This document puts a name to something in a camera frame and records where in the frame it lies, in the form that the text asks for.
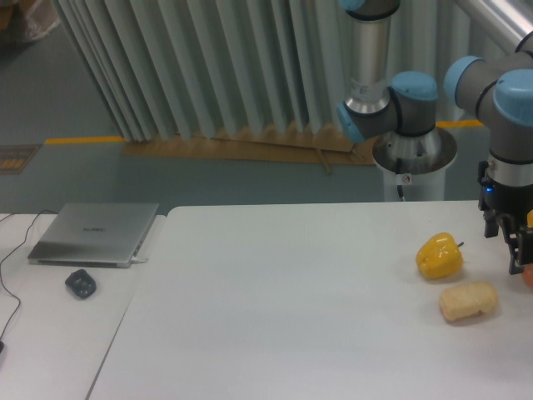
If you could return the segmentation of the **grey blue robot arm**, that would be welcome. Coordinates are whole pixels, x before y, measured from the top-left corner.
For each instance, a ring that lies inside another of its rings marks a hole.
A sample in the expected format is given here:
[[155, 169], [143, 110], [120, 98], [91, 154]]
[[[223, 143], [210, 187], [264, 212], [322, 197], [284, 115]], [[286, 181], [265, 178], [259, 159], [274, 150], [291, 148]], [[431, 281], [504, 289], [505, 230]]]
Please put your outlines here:
[[[457, 146], [436, 126], [433, 77], [401, 72], [385, 80], [391, 18], [399, 6], [341, 3], [351, 19], [354, 53], [351, 87], [337, 115], [353, 142], [376, 139], [373, 157], [384, 170], [396, 177], [427, 175], [446, 168]], [[495, 61], [458, 59], [443, 88], [489, 130], [489, 154], [477, 173], [484, 234], [502, 236], [510, 274], [524, 274], [532, 264], [532, 11], [521, 1], [461, 1], [459, 7], [506, 52]]]

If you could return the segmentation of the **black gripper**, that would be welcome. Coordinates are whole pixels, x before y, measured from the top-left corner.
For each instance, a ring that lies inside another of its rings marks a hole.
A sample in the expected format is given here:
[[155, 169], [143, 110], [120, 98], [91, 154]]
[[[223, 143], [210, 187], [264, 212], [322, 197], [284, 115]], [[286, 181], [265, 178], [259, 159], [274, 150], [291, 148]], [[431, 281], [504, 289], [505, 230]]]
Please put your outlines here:
[[525, 223], [532, 211], [532, 164], [482, 161], [477, 178], [484, 236], [497, 237], [500, 215], [506, 215], [502, 218], [502, 232], [511, 257], [509, 274], [522, 274], [532, 264], [532, 228]]

